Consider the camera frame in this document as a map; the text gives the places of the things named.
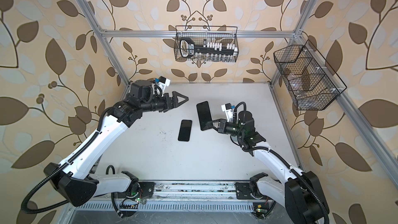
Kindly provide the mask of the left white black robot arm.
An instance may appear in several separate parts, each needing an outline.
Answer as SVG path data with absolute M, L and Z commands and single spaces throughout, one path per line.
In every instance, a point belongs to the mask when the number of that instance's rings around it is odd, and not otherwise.
M 95 175 L 91 169 L 118 136 L 142 118 L 145 112 L 165 113 L 188 102 L 187 96 L 176 91 L 166 93 L 164 90 L 167 86 L 160 79 L 132 83 L 122 101 L 101 113 L 96 130 L 78 148 L 60 163 L 50 163 L 45 167 L 46 178 L 27 194 L 20 210 L 25 214 L 39 214 L 67 203 L 78 207 L 94 197 L 131 190 L 138 181 L 131 173 L 123 171 L 119 174 Z M 65 200 L 43 208 L 29 208 L 31 198 L 47 182 Z

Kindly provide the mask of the black smartphone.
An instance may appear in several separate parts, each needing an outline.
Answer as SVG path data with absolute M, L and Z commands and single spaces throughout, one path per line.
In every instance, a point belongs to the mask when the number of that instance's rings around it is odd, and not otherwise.
M 179 129 L 178 141 L 190 141 L 190 134 L 192 129 L 192 120 L 182 120 Z
M 208 101 L 197 104 L 197 113 L 201 131 L 212 129 L 213 123 Z

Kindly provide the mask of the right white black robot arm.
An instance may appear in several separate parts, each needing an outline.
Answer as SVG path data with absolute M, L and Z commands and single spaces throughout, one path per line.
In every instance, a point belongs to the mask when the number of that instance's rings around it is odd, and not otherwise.
M 201 130 L 214 129 L 229 135 L 242 151 L 261 161 L 276 176 L 271 179 L 266 173 L 259 173 L 251 177 L 251 196 L 255 199 L 270 197 L 285 207 L 295 224 L 314 224 L 321 219 L 325 224 L 330 223 L 330 210 L 319 178 L 289 163 L 267 143 L 256 131 L 254 118 L 245 102 L 236 106 L 228 103 L 221 108 L 226 118 L 213 119 L 208 102 L 197 104 Z

